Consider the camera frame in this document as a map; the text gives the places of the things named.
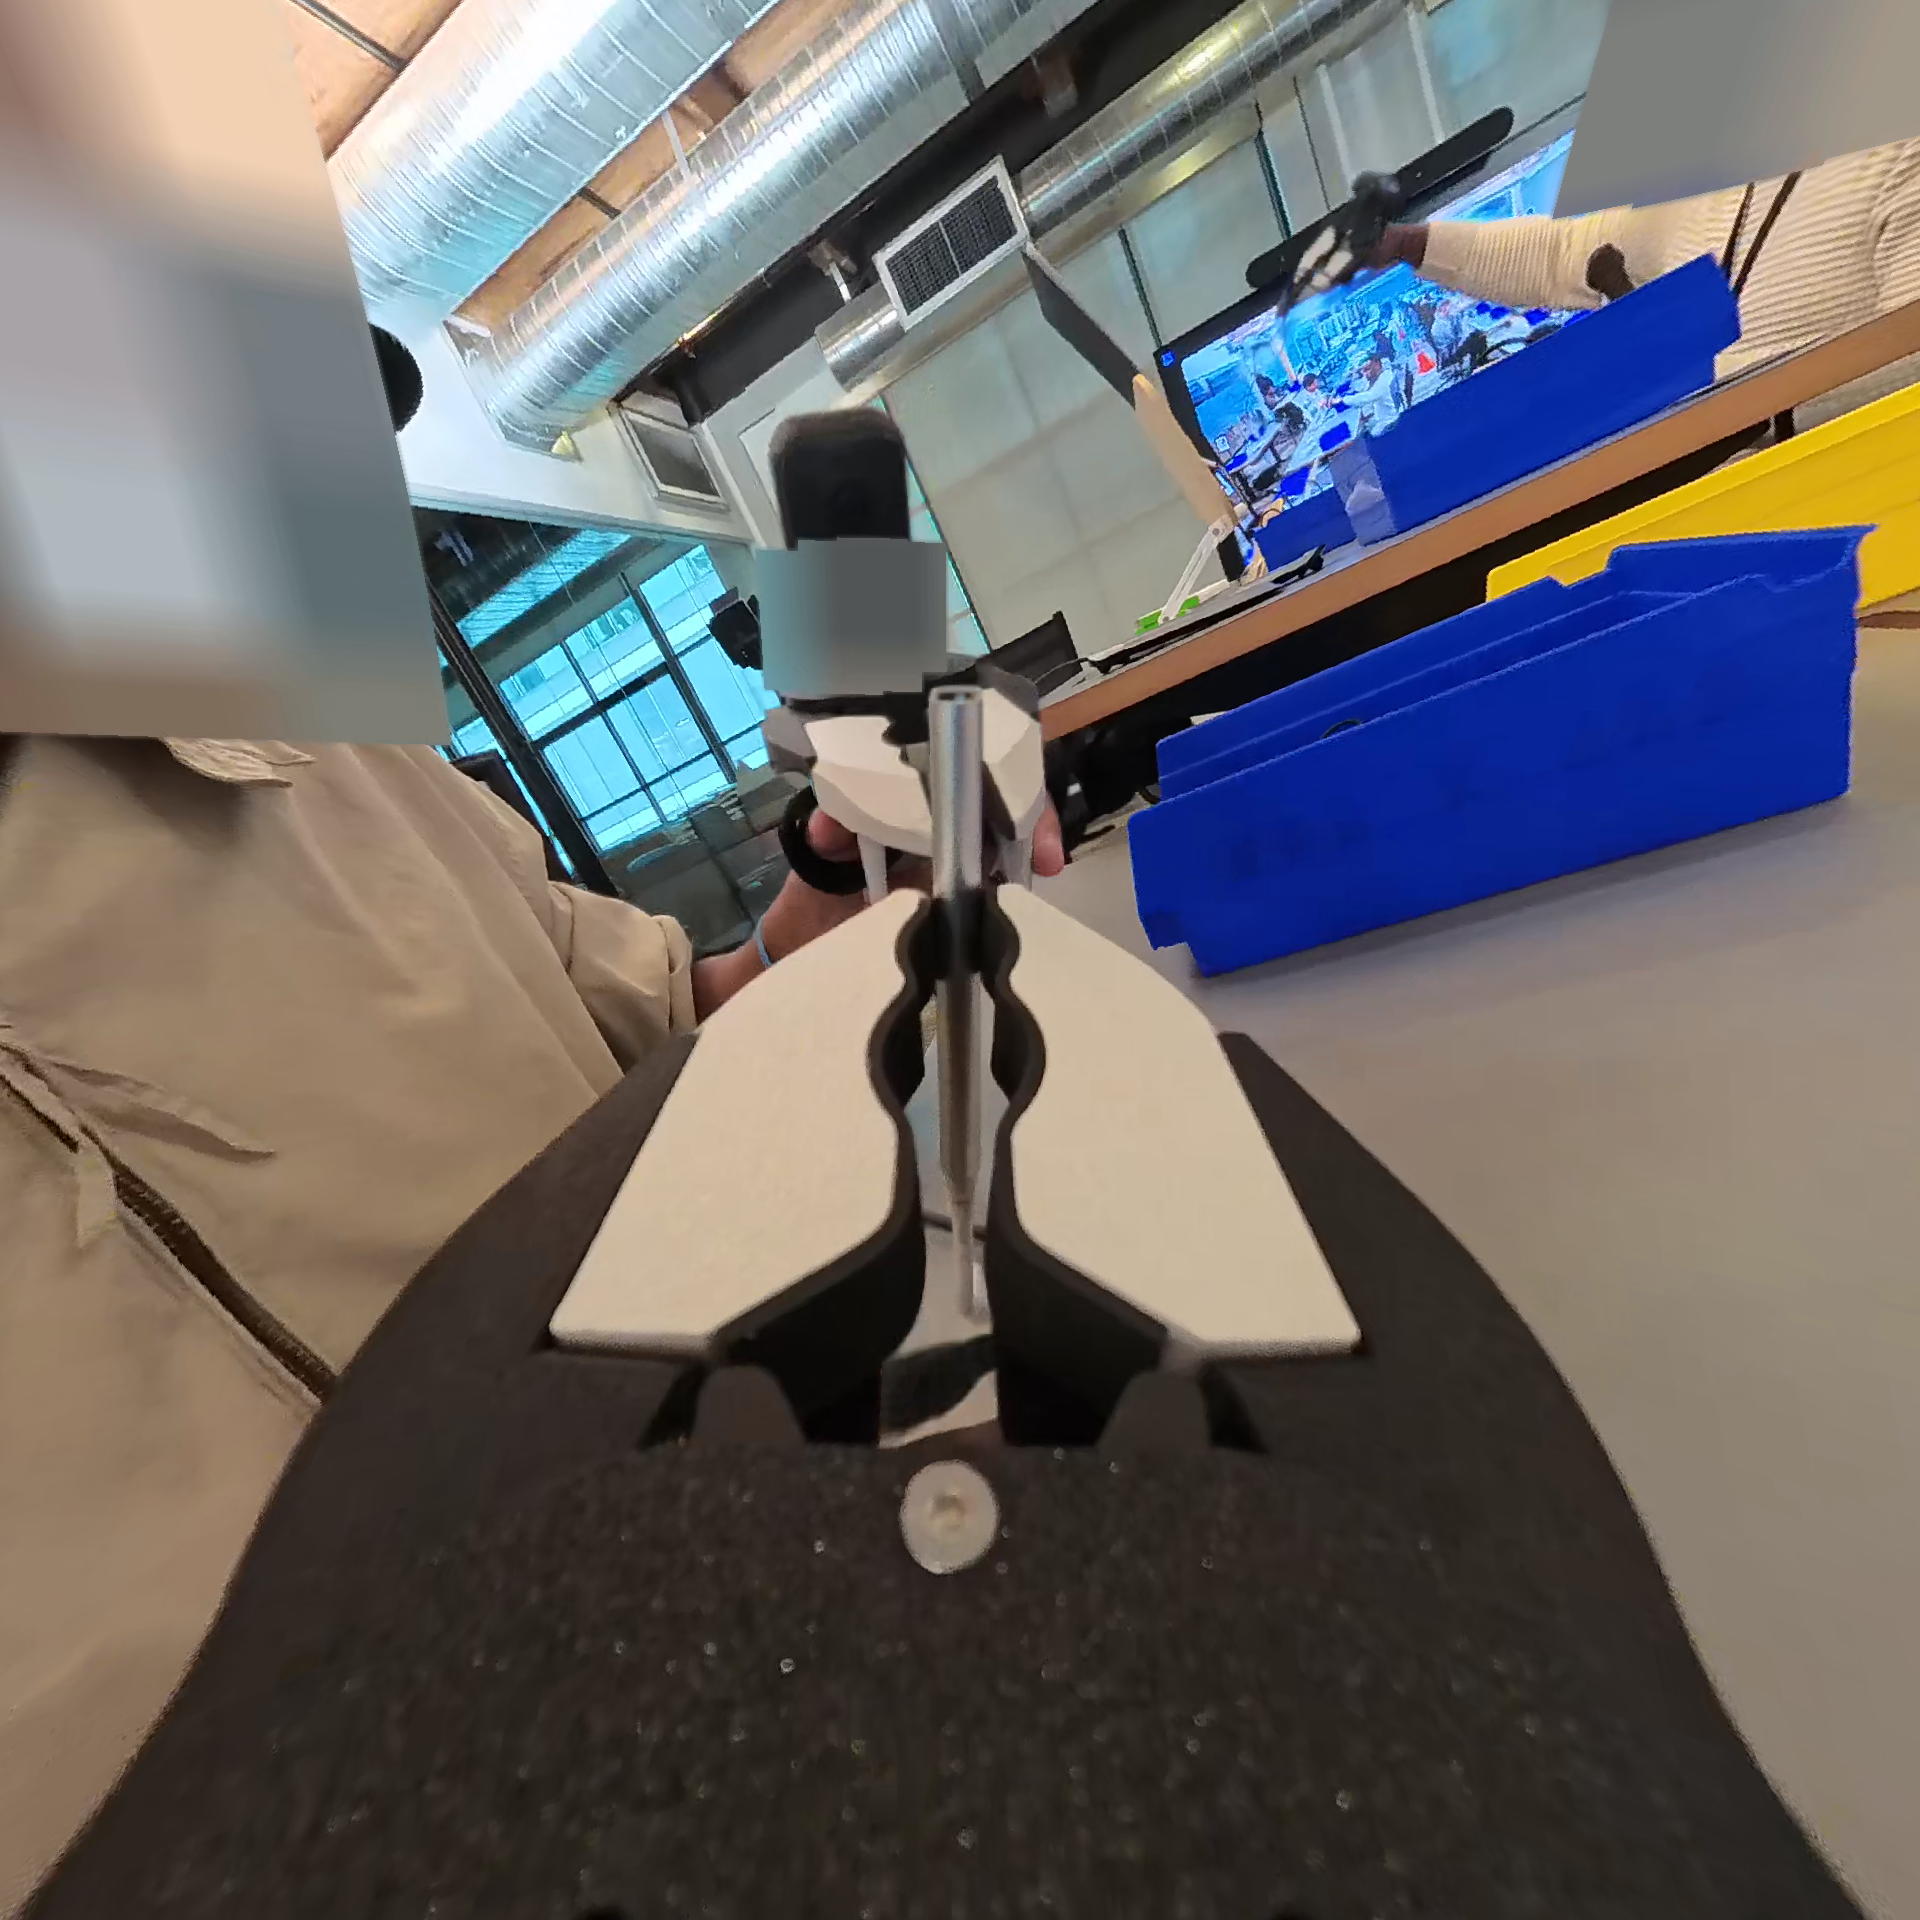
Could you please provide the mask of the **person's left forearm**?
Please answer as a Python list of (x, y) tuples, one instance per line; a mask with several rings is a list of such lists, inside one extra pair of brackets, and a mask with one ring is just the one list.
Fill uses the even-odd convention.
[[(765, 942), (773, 959), (773, 936), (776, 932), (776, 903), (763, 918)], [(690, 972), (693, 1016), (701, 1024), (716, 1016), (726, 1001), (747, 990), (765, 972), (759, 972), (751, 936), (728, 952), (717, 952), (700, 959)]]

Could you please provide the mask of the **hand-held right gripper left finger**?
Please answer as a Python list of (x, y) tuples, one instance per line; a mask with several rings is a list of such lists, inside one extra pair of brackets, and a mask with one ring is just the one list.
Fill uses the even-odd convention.
[(808, 1434), (877, 1432), (926, 1280), (926, 921), (890, 894), (701, 1024), (549, 1319), (558, 1352), (759, 1368)]

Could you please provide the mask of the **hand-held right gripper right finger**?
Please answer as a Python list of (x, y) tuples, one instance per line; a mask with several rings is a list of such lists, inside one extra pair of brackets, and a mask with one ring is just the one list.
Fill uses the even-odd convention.
[(1363, 1332), (1255, 1105), (1260, 1047), (1045, 898), (981, 911), (992, 999), (982, 1278), (1003, 1443), (1080, 1449), (1131, 1387), (1351, 1360)]

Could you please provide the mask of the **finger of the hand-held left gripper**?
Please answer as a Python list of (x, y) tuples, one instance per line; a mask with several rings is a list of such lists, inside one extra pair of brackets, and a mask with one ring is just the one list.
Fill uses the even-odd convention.
[(1045, 803), (1040, 718), (1019, 704), (981, 704), (981, 816), (987, 844), (1031, 844)]
[(890, 738), (882, 714), (827, 714), (807, 720), (811, 788), (819, 809), (877, 847), (928, 847), (930, 806), (923, 771)]

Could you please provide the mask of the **yellow plastic bin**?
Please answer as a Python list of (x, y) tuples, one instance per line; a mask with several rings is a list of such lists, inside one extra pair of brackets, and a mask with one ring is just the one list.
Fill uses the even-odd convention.
[(1780, 536), (1862, 527), (1858, 606), (1901, 603), (1917, 593), (1917, 388), (1810, 428), (1780, 447), (1602, 519), (1499, 566), (1485, 598), (1557, 582), (1572, 585), (1605, 569), (1628, 545), (1699, 537)]

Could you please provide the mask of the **wooden document stand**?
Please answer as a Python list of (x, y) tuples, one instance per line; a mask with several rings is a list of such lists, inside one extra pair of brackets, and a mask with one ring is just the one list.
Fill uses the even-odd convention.
[(1023, 243), (1021, 264), (1048, 329), (1126, 402), (1164, 473), (1187, 508), (1203, 521), (1203, 536), (1168, 600), (1189, 593), (1206, 598), (1208, 587), (1203, 587), (1203, 577), (1212, 566), (1218, 566), (1223, 579), (1235, 583), (1244, 574), (1237, 495), (1223, 487), (1218, 467), (1208, 456), (1192, 447), (1192, 440), (1171, 411), (1158, 383), (1148, 377), (1115, 338), (1093, 321), (1032, 243)]

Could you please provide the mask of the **blue plastic bin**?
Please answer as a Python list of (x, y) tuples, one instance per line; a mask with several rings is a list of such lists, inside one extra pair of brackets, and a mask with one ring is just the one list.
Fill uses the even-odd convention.
[(1714, 257), (1578, 313), (1379, 434), (1332, 449), (1328, 470), (1363, 545), (1440, 519), (1709, 388), (1740, 337), (1736, 296)]
[(1164, 738), (1148, 942), (1230, 975), (1842, 799), (1862, 539), (1622, 546)]
[(1316, 495), (1283, 504), (1283, 513), (1255, 527), (1251, 539), (1267, 569), (1283, 574), (1311, 551), (1332, 554), (1339, 546), (1354, 545), (1355, 530), (1341, 495), (1323, 487)]

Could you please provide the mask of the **person's left hand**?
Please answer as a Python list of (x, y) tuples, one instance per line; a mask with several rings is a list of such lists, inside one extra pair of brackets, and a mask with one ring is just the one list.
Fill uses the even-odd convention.
[[(807, 849), (813, 852), (815, 862), (836, 870), (850, 866), (855, 890), (847, 897), (827, 894), (824, 890), (811, 884), (798, 866), (790, 866), (790, 873), (775, 898), (776, 932), (773, 936), (773, 952), (776, 962), (821, 939), (824, 932), (847, 924), (869, 903), (869, 884), (858, 851), (858, 838), (821, 809), (808, 814), (805, 831)], [(1031, 873), (1048, 880), (1060, 876), (1066, 866), (1066, 831), (1059, 809), (1052, 801), (1046, 801), (1031, 840)]]

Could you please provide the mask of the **black video bar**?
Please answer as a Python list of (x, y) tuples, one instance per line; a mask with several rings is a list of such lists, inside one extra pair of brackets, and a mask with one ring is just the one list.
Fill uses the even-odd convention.
[[(1474, 168), (1478, 168), (1496, 146), (1506, 142), (1506, 138), (1514, 132), (1514, 126), (1514, 111), (1496, 107), (1495, 112), (1488, 112), (1480, 119), (1467, 123), (1463, 130), (1445, 138), (1415, 161), (1403, 162), (1402, 168), (1413, 162), (1420, 172), (1420, 185), (1411, 192), (1405, 212), (1415, 201), (1427, 201), (1430, 194), (1440, 192), (1442, 188), (1450, 188), (1452, 183), (1469, 174)], [(1278, 299), (1280, 276), (1290, 265), (1290, 255), (1296, 236), (1318, 226), (1318, 222), (1296, 232), (1278, 248), (1252, 258), (1246, 268), (1248, 290), (1260, 297)]]

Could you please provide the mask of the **black office chair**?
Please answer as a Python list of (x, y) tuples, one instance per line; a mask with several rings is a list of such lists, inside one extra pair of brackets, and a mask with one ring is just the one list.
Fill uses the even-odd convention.
[(1038, 630), (992, 647), (987, 666), (1021, 680), (1040, 698), (1048, 698), (1080, 674), (1083, 659), (1071, 640), (1066, 614), (1054, 610)]

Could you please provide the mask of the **wide silver air duct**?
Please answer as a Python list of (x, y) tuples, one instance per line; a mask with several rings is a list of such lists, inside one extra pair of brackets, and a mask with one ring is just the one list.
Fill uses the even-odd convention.
[[(468, 351), (554, 440), (941, 132), (1085, 6), (800, 6), (743, 103)], [(327, 162), (368, 315), (448, 322), (779, 6), (454, 6)]]

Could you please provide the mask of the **large monitor screen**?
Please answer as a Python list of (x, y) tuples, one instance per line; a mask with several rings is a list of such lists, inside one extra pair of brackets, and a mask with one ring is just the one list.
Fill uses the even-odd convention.
[[(1572, 116), (1496, 146), (1460, 180), (1415, 201), (1416, 222), (1499, 222), (1547, 212), (1572, 148)], [(1503, 307), (1430, 283), (1408, 265), (1363, 272), (1280, 312), (1248, 292), (1158, 347), (1158, 385), (1180, 425), (1252, 510), (1330, 487), (1332, 449), (1391, 425), (1415, 401), (1552, 337), (1567, 315)]]

